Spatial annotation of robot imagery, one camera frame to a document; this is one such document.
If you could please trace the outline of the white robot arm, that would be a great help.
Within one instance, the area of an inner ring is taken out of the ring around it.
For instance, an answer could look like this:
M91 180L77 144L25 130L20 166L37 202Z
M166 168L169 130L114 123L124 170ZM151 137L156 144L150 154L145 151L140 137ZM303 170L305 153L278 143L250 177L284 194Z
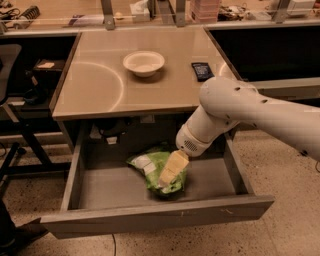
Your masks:
M320 109L264 96L251 84L225 77L200 87L199 106L176 136L158 185L176 180L191 157L198 157L238 123L252 125L300 153L320 160Z

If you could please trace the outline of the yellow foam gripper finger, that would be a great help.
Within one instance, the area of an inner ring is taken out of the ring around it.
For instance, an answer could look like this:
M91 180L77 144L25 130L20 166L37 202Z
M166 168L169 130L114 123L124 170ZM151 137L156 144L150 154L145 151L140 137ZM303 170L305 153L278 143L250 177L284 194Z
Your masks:
M184 151L173 151L160 173L158 185L160 187L170 185L188 165L188 163L189 157Z

